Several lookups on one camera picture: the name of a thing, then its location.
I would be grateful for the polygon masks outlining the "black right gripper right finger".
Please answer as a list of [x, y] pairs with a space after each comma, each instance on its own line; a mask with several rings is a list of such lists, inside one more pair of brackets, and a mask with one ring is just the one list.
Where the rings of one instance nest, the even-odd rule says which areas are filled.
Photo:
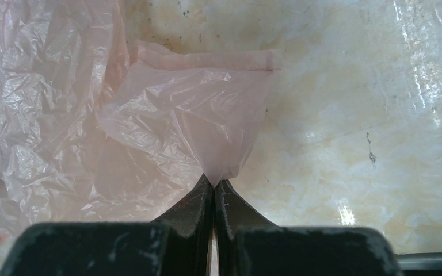
[[221, 181], [214, 189], [220, 275], [403, 275], [388, 241], [362, 227], [281, 227]]

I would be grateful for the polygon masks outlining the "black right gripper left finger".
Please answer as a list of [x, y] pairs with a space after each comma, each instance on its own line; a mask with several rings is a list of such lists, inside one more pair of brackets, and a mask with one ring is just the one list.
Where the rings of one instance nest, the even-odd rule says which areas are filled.
[[147, 223], [35, 224], [17, 239], [0, 275], [208, 275], [212, 199], [202, 176]]

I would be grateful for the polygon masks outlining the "pink plastic trash bag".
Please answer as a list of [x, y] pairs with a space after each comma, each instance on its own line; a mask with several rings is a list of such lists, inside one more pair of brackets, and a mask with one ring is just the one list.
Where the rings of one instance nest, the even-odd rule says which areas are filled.
[[0, 1], [0, 269], [42, 222], [140, 221], [247, 173], [272, 1]]

